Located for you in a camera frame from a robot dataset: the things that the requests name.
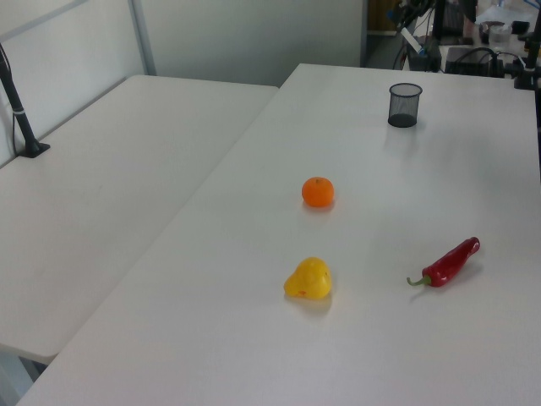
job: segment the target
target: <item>electronic device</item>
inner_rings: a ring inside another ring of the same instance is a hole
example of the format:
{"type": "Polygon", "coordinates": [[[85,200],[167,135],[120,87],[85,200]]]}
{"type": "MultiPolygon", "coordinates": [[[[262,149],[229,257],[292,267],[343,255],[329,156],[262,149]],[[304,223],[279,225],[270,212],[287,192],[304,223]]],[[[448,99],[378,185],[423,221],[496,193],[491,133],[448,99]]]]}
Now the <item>electronic device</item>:
{"type": "Polygon", "coordinates": [[[467,76],[488,76],[490,73],[491,77],[503,78],[503,61],[491,56],[483,49],[472,52],[469,48],[450,47],[445,61],[445,73],[467,76]]]}
{"type": "MultiPolygon", "coordinates": [[[[436,0],[434,7],[434,22],[432,28],[432,36],[439,42],[441,45],[472,45],[473,40],[471,38],[463,39],[451,39],[444,41],[445,31],[444,31],[444,21],[445,21],[445,10],[449,8],[448,13],[451,15],[453,9],[455,11],[462,12],[463,16],[475,22],[476,13],[477,13],[477,0],[458,0],[457,4],[449,4],[446,0],[436,0]]],[[[459,36],[462,35],[464,20],[462,18],[462,27],[460,29],[459,36]]]]}
{"type": "Polygon", "coordinates": [[[443,36],[462,36],[464,13],[459,4],[447,3],[443,13],[443,36]]]}

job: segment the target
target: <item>black cable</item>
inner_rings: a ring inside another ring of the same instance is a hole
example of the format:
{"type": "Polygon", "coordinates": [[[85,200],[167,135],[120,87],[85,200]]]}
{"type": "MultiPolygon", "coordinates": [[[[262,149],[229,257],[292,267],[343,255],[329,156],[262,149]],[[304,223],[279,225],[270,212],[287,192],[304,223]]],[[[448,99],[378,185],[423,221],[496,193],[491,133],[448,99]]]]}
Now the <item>black cable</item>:
{"type": "Polygon", "coordinates": [[[432,12],[434,11],[434,9],[430,9],[430,13],[429,13],[429,22],[426,24],[426,32],[424,33],[424,40],[426,41],[426,38],[429,36],[429,28],[430,28],[430,16],[432,15],[432,12]]]}
{"type": "Polygon", "coordinates": [[[427,14],[427,16],[424,18],[423,21],[421,21],[419,24],[417,24],[417,27],[415,27],[413,29],[413,34],[415,34],[415,31],[417,31],[417,28],[419,28],[421,25],[423,25],[424,21],[428,20],[428,24],[430,25],[430,15],[432,15],[432,11],[434,11],[434,9],[430,9],[430,12],[427,14]]]}
{"type": "Polygon", "coordinates": [[[0,53],[2,54],[2,59],[6,61],[6,65],[8,65],[8,71],[11,72],[11,65],[9,64],[8,55],[6,55],[6,52],[3,50],[1,42],[0,42],[0,53]]]}
{"type": "Polygon", "coordinates": [[[514,53],[510,52],[498,52],[498,55],[511,55],[512,57],[515,57],[516,59],[520,59],[520,57],[514,53]]]}
{"type": "Polygon", "coordinates": [[[12,113],[11,119],[12,119],[11,145],[14,148],[14,155],[15,155],[15,157],[17,157],[17,156],[19,156],[19,154],[17,153],[17,147],[15,146],[15,113],[12,113]]]}
{"type": "MultiPolygon", "coordinates": [[[[9,64],[8,55],[6,55],[6,52],[3,50],[2,43],[0,43],[0,55],[2,56],[3,61],[8,66],[8,71],[11,73],[11,65],[9,64]]],[[[14,155],[17,157],[19,154],[17,153],[17,147],[15,146],[15,112],[11,115],[11,145],[14,148],[14,155]]]]}
{"type": "Polygon", "coordinates": [[[485,52],[488,52],[490,55],[492,55],[493,57],[497,57],[498,55],[496,54],[496,52],[494,52],[493,50],[491,50],[490,48],[487,48],[487,47],[479,47],[479,48],[474,48],[473,50],[471,50],[470,52],[466,52],[464,55],[462,55],[461,57],[459,57],[456,61],[453,61],[453,63],[459,63],[461,62],[465,57],[469,57],[470,55],[474,54],[475,52],[479,52],[479,51],[485,51],[485,52]]]}
{"type": "Polygon", "coordinates": [[[400,47],[400,49],[398,50],[398,53],[396,55],[396,58],[395,58],[395,62],[392,64],[392,69],[395,70],[395,66],[396,66],[396,62],[398,62],[398,58],[402,55],[402,52],[404,51],[404,49],[406,48],[406,44],[402,45],[400,47]]]}

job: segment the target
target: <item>white wall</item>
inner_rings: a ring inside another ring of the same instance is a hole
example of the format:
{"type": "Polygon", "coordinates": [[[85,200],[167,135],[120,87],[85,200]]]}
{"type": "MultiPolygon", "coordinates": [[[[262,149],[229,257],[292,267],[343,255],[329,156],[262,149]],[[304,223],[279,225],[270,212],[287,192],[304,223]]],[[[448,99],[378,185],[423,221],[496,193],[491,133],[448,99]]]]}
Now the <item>white wall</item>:
{"type": "MultiPolygon", "coordinates": [[[[87,0],[2,44],[38,139],[118,81],[143,73],[129,0],[87,0]]],[[[10,139],[11,107],[0,86],[0,165],[12,156],[10,139]]]]}
{"type": "Polygon", "coordinates": [[[134,0],[163,76],[281,85],[299,63],[359,66],[366,0],[134,0]]]}

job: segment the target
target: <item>red chili pepper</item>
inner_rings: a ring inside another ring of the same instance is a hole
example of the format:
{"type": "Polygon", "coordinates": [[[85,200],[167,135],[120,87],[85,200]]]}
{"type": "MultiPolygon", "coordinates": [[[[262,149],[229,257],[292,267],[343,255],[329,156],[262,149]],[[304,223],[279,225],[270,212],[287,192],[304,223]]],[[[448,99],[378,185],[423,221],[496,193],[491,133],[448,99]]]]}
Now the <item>red chili pepper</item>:
{"type": "Polygon", "coordinates": [[[481,244],[477,237],[471,237],[455,249],[449,251],[431,266],[423,269],[423,279],[413,283],[410,278],[407,282],[412,286],[430,285],[435,288],[448,283],[464,266],[467,259],[479,251],[481,244]]]}

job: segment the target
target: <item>gray floor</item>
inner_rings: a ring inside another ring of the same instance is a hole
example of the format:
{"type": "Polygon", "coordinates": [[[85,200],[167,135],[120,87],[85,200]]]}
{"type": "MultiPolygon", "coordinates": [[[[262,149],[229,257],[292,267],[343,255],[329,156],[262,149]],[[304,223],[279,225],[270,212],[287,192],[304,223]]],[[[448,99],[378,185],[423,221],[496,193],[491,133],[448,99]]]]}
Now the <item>gray floor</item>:
{"type": "Polygon", "coordinates": [[[366,40],[366,68],[392,69],[402,47],[402,36],[368,36],[366,40]]]}

